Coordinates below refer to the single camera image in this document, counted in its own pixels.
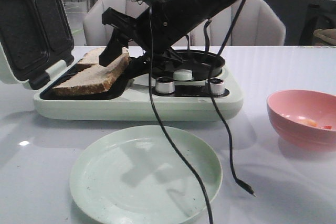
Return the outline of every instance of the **power cord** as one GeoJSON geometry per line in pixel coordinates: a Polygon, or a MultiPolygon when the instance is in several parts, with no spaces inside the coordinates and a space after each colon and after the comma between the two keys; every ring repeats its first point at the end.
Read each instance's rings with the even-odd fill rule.
{"type": "Polygon", "coordinates": [[[153,101],[153,92],[152,92],[152,68],[153,68],[153,58],[154,58],[154,36],[153,36],[153,29],[152,29],[152,6],[150,6],[149,9],[149,15],[150,15],[150,30],[151,30],[151,40],[152,40],[152,52],[151,52],[151,60],[150,60],[150,72],[149,72],[149,79],[148,79],[148,86],[149,86],[149,97],[150,97],[150,101],[151,101],[151,106],[153,109],[153,112],[155,114],[156,120],[159,123],[161,130],[163,131],[164,135],[166,136],[167,140],[169,141],[170,145],[173,147],[173,149],[176,151],[176,153],[178,154],[178,156],[182,159],[182,161],[186,164],[186,166],[190,169],[190,171],[194,174],[194,176],[196,177],[198,183],[200,184],[204,199],[205,199],[205,204],[206,204],[206,208],[207,208],[207,212],[208,212],[208,216],[209,216],[209,223],[213,224],[213,215],[212,215],[212,211],[211,211],[211,205],[210,205],[210,200],[208,197],[208,194],[206,192],[204,183],[200,177],[200,175],[197,173],[197,171],[195,170],[195,168],[188,162],[188,160],[183,156],[183,154],[180,152],[180,150],[176,147],[175,143],[173,142],[173,140],[171,139],[171,137],[169,136],[167,130],[165,129],[160,116],[156,110],[154,101],[153,101]]]}
{"type": "MultiPolygon", "coordinates": [[[[232,23],[231,23],[231,25],[229,27],[229,30],[228,30],[225,38],[224,38],[224,41],[223,41],[223,43],[222,43],[222,45],[221,45],[221,47],[220,47],[220,49],[219,49],[219,51],[218,51],[218,53],[216,55],[216,58],[215,58],[216,60],[219,60],[219,58],[221,57],[221,54],[222,54],[222,52],[224,50],[224,47],[226,46],[226,44],[227,44],[227,42],[229,40],[229,37],[232,34],[233,28],[234,28],[234,26],[235,26],[235,24],[236,24],[236,22],[238,20],[238,17],[239,17],[239,15],[240,15],[243,7],[244,7],[245,2],[246,2],[246,0],[241,0],[241,3],[239,5],[239,7],[238,7],[238,10],[237,10],[237,12],[236,12],[233,20],[232,20],[232,23]]],[[[205,54],[207,54],[207,51],[209,50],[209,48],[207,46],[207,45],[209,45],[209,37],[207,35],[207,30],[206,30],[209,22],[211,22],[211,20],[209,20],[208,22],[206,22],[205,25],[204,25],[204,37],[205,37],[205,45],[206,45],[206,47],[205,47],[205,54]]],[[[212,64],[211,67],[210,67],[210,70],[209,70],[209,73],[208,73],[208,80],[210,80],[211,77],[212,77],[212,72],[214,70],[214,67],[215,67],[215,64],[212,64]]],[[[210,81],[207,82],[207,88],[208,88],[208,90],[211,90],[210,81]]],[[[213,106],[214,106],[214,108],[215,108],[218,116],[220,117],[221,121],[223,122],[223,124],[224,124],[224,126],[226,128],[228,137],[229,137],[229,161],[230,161],[230,169],[231,169],[232,176],[233,176],[235,182],[242,189],[244,189],[245,191],[247,191],[251,195],[256,196],[255,193],[254,193],[254,191],[253,191],[253,189],[252,189],[252,187],[249,184],[247,184],[246,182],[244,182],[241,179],[239,179],[237,177],[237,175],[236,175],[236,172],[235,172],[235,169],[234,169],[234,164],[233,164],[233,138],[232,138],[232,133],[231,133],[229,125],[227,124],[226,120],[224,119],[222,113],[220,112],[220,110],[219,110],[219,108],[217,106],[217,103],[216,103],[216,101],[214,99],[214,95],[211,92],[209,92],[209,93],[210,93],[210,98],[211,98],[211,101],[213,103],[213,106]]]]}

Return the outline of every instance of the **bread slice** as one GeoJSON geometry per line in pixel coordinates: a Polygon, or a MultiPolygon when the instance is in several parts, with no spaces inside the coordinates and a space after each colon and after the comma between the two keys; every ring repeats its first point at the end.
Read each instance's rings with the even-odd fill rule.
{"type": "Polygon", "coordinates": [[[107,67],[95,64],[53,87],[56,95],[88,95],[108,91],[130,62],[128,52],[121,54],[107,67]]]}
{"type": "MultiPolygon", "coordinates": [[[[82,59],[76,63],[76,69],[82,71],[86,68],[90,68],[93,65],[99,64],[99,56],[105,50],[105,47],[99,47],[88,51],[82,59]]],[[[128,52],[127,48],[122,48],[122,53],[126,54],[128,52]]]]}

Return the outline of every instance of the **chair backrest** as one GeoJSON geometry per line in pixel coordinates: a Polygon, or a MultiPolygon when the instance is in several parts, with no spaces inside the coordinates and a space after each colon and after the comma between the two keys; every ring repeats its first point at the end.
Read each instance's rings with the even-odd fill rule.
{"type": "MultiPolygon", "coordinates": [[[[207,30],[211,46],[222,44],[240,3],[235,2],[212,18],[207,30]]],[[[194,46],[205,43],[203,26],[204,22],[191,32],[194,46]]],[[[227,45],[282,46],[285,37],[285,25],[265,1],[246,0],[227,45]]]]}
{"type": "Polygon", "coordinates": [[[83,20],[87,46],[106,46],[109,42],[113,27],[103,25],[101,16],[109,7],[135,18],[146,10],[148,5],[145,2],[140,5],[137,2],[126,0],[98,0],[83,20]]]}
{"type": "MultiPolygon", "coordinates": [[[[220,46],[231,25],[240,1],[224,9],[212,18],[208,27],[211,46],[220,46]]],[[[87,46],[105,46],[113,32],[113,27],[102,24],[102,13],[112,7],[131,17],[137,17],[148,6],[126,0],[98,0],[87,13],[83,28],[87,46]]],[[[190,32],[191,46],[204,46],[204,22],[190,32]]],[[[228,46],[281,46],[284,44],[286,28],[273,10],[263,0],[247,0],[235,25],[228,46]]],[[[185,38],[174,46],[186,46],[185,38]]]]}

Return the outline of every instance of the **bowl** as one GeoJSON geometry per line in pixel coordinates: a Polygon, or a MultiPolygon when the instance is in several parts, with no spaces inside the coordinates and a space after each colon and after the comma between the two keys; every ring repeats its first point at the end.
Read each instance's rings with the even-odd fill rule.
{"type": "Polygon", "coordinates": [[[282,90],[267,98],[267,111],[284,140],[310,151],[336,151],[336,96],[282,90]]]}

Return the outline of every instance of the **white table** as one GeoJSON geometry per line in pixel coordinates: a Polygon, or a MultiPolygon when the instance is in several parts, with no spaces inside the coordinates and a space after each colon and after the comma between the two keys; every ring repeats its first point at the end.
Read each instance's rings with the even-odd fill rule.
{"type": "MultiPolygon", "coordinates": [[[[91,48],[76,47],[73,55],[79,59],[91,48]]],[[[140,52],[130,48],[132,56],[140,52]]],[[[232,179],[220,122],[165,124],[201,137],[218,154],[224,180],[212,203],[215,223],[335,223],[336,153],[304,151],[279,138],[268,121],[266,98],[282,89],[336,94],[336,48],[227,47],[223,56],[245,93],[243,109],[229,121],[236,172],[257,198],[232,179]]],[[[0,92],[0,222],[97,223],[71,198],[68,179],[75,160],[104,135],[156,123],[52,120],[34,110],[34,91],[0,83],[0,92]]],[[[197,223],[208,223],[207,215],[197,223]]]]}

